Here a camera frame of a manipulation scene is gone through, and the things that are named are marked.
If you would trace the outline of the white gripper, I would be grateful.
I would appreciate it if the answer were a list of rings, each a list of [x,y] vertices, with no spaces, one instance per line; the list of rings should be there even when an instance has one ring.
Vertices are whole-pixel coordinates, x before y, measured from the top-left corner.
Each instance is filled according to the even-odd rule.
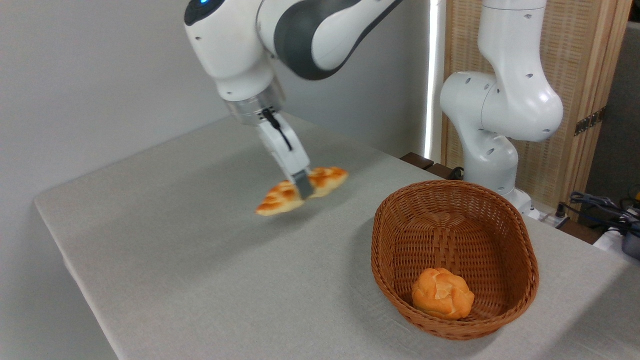
[[[310,180],[310,159],[297,134],[278,112],[265,112],[257,130],[265,148],[272,154],[282,172],[291,177],[300,198],[314,194]]]

